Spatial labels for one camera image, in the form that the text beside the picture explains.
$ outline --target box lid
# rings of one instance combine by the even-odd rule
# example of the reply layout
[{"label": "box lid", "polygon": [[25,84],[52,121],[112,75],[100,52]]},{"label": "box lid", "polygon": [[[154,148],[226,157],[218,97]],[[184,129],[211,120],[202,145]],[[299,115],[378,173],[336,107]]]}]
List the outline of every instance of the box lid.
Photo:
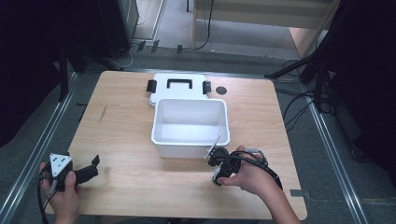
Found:
[{"label": "box lid", "polygon": [[160,99],[207,99],[210,82],[204,75],[157,73],[148,82],[149,103],[155,106]]}]

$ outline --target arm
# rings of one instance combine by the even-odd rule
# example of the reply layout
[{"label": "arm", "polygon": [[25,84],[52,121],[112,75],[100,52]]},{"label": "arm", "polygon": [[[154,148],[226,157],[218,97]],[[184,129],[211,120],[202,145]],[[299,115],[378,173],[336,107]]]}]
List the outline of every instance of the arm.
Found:
[{"label": "arm", "polygon": [[[240,146],[236,150],[242,151],[245,147]],[[301,223],[291,208],[285,193],[280,189],[275,180],[264,170],[241,162],[238,174],[231,177],[220,177],[218,182],[225,186],[238,186],[242,190],[258,195],[267,205],[274,221],[280,223]]]},{"label": "arm", "polygon": [[[40,164],[40,170],[43,169],[45,163]],[[70,171],[64,181],[64,192],[56,192],[49,204],[56,214],[56,224],[74,224],[77,223],[79,212],[78,192],[80,187],[75,188],[76,174]],[[44,179],[41,184],[46,198],[50,197],[50,182]]]}]

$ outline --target aluminum rail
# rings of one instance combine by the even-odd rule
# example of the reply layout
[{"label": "aluminum rail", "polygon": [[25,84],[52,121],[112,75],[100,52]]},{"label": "aluminum rail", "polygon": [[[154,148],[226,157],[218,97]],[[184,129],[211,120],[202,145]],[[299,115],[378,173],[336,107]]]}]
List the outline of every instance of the aluminum rail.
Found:
[{"label": "aluminum rail", "polygon": [[340,184],[341,190],[346,198],[346,203],[349,207],[350,213],[355,221],[355,223],[369,223],[364,210],[361,206],[361,201],[358,194],[352,184],[352,181],[341,161],[341,158],[337,152],[336,146],[332,140],[332,136],[327,128],[326,122],[321,114],[317,111],[314,104],[310,104],[309,108],[311,110],[312,116],[317,124],[319,134],[322,138],[324,146],[326,147],[327,154],[329,156],[330,162],[332,163],[332,168],[334,169],[335,175]]},{"label": "aluminum rail", "polygon": [[1,224],[7,224],[11,221],[14,216],[15,211],[26,191],[30,181],[32,180],[34,174],[37,172],[37,165],[41,162],[41,159],[50,143],[50,140],[55,133],[59,122],[64,116],[64,111],[70,103],[70,99],[73,96],[76,83],[78,81],[78,76],[73,73],[69,80],[70,91],[64,97],[64,100],[57,104],[46,128],[35,144],[29,159],[21,170],[20,175],[15,181],[14,185],[6,198],[3,207],[0,210],[0,222]]}]

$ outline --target black round object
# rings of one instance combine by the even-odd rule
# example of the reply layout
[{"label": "black round object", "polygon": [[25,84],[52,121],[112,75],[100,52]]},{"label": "black round object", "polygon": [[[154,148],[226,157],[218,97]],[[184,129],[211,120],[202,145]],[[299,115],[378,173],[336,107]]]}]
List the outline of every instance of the black round object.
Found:
[{"label": "black round object", "polygon": [[225,93],[227,93],[227,89],[225,89],[225,87],[217,87],[216,92],[220,95],[224,95]]}]

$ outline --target person's left hand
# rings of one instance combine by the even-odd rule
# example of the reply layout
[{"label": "person's left hand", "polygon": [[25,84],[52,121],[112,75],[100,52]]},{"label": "person's left hand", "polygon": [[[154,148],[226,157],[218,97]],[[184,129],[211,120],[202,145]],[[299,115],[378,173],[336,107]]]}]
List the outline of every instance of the person's left hand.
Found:
[{"label": "person's left hand", "polygon": [[[46,163],[41,162],[40,171],[45,167]],[[77,223],[79,216],[79,200],[78,193],[80,186],[75,187],[76,174],[70,171],[64,181],[64,192],[56,192],[49,200],[49,204],[56,214],[56,223]],[[50,181],[44,179],[41,188],[46,198],[50,197]]]}]

